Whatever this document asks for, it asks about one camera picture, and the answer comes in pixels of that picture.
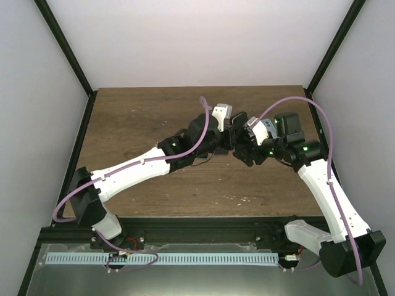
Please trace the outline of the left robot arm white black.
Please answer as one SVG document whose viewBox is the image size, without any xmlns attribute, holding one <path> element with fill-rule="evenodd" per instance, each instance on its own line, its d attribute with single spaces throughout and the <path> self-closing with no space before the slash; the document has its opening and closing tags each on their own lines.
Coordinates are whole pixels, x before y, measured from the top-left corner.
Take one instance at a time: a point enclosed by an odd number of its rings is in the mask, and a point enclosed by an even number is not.
<svg viewBox="0 0 395 296">
<path fill-rule="evenodd" d="M 112 249 L 126 242 L 119 219 L 105 203 L 118 193 L 157 176 L 167 175 L 191 166 L 196 158 L 213 153 L 216 149 L 230 150 L 229 130 L 233 120 L 229 115 L 200 114 L 188 126 L 168 137 L 139 157 L 119 165 L 88 171 L 77 169 L 69 190 L 76 191 L 70 198 L 78 225 L 92 226 L 104 236 Z"/>
</svg>

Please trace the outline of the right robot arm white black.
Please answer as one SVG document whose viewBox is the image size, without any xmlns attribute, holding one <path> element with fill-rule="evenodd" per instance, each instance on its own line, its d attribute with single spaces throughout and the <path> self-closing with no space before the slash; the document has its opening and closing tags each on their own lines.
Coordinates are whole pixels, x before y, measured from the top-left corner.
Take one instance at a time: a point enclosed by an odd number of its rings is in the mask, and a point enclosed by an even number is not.
<svg viewBox="0 0 395 296">
<path fill-rule="evenodd" d="M 247 166 L 268 158 L 291 167 L 306 184 L 319 206 L 328 231 L 296 219 L 274 233 L 277 246 L 299 244 L 316 254 L 334 278 L 371 266 L 385 246 L 381 231 L 372 231 L 352 206 L 333 175 L 328 156 L 317 140 L 307 141 L 299 115 L 281 113 L 273 121 L 249 118 L 240 112 L 230 119 L 235 127 L 233 155 Z"/>
</svg>

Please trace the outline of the light blue phone case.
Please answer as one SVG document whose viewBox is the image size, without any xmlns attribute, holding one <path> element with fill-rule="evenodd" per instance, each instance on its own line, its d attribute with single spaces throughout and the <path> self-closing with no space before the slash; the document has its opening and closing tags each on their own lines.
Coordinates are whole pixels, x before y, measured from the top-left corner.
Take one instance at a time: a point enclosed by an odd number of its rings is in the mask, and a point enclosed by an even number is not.
<svg viewBox="0 0 395 296">
<path fill-rule="evenodd" d="M 275 128 L 275 125 L 273 124 L 273 122 L 271 121 L 271 119 L 266 118 L 262 120 L 262 123 L 265 125 L 266 129 L 267 129 L 267 133 L 268 133 L 268 137 L 270 139 L 276 139 L 278 138 L 277 135 L 277 130 Z"/>
</svg>

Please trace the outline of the black phone case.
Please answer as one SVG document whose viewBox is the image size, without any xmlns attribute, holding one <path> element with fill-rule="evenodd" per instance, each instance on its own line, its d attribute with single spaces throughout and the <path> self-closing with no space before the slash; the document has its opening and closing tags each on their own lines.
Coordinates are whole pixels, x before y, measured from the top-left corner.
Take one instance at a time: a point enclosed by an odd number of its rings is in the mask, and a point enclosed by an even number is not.
<svg viewBox="0 0 395 296">
<path fill-rule="evenodd" d="M 247 122 L 248 117 L 245 111 L 238 112 L 230 118 L 231 131 L 233 138 L 236 139 L 244 130 L 244 124 Z"/>
</svg>

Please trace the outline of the dark green phone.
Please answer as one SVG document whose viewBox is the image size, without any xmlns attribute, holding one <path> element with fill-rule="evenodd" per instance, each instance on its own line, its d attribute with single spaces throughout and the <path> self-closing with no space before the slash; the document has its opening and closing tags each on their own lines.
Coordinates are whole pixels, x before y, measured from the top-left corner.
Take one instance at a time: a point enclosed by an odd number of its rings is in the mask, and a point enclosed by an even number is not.
<svg viewBox="0 0 395 296">
<path fill-rule="evenodd" d="M 207 160 L 209 158 L 209 154 L 202 154 L 197 156 L 197 159 L 199 160 Z"/>
</svg>

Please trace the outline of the magenta phone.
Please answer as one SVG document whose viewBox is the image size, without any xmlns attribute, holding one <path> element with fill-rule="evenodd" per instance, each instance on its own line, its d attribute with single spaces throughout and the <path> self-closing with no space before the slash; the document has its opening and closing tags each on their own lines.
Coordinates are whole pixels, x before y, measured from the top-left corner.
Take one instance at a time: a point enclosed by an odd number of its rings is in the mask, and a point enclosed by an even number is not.
<svg viewBox="0 0 395 296">
<path fill-rule="evenodd" d="M 228 153 L 229 153 L 229 151 L 227 149 L 220 148 L 220 147 L 216 148 L 214 151 L 215 155 L 221 155 L 221 156 L 228 155 Z"/>
</svg>

